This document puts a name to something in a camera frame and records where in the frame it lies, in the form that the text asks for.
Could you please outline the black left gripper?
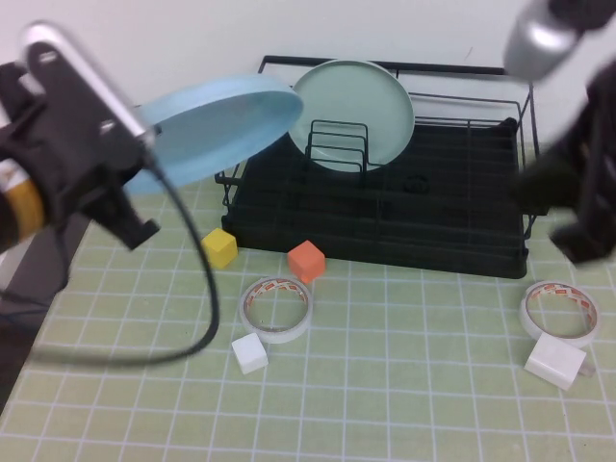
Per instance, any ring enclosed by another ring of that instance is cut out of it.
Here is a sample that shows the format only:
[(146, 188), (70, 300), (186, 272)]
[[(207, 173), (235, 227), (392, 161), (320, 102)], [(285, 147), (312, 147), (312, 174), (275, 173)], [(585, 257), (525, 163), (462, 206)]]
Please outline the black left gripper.
[(123, 190), (145, 165), (144, 140), (65, 53), (41, 43), (25, 63), (2, 64), (1, 107), (2, 226), (63, 227), (83, 215), (129, 250), (159, 232)]

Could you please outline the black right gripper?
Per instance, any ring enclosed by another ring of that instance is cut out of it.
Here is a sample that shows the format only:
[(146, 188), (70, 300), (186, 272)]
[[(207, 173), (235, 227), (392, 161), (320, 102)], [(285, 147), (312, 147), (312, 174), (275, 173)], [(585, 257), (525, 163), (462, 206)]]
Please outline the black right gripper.
[[(613, 1), (549, 1), (553, 47), (548, 74), (576, 51), (582, 39), (615, 16)], [(605, 260), (615, 250), (615, 62), (597, 71), (576, 121), (553, 147), (517, 173), (510, 194), (523, 214), (570, 208), (576, 219), (551, 233), (552, 243), (573, 264)]]

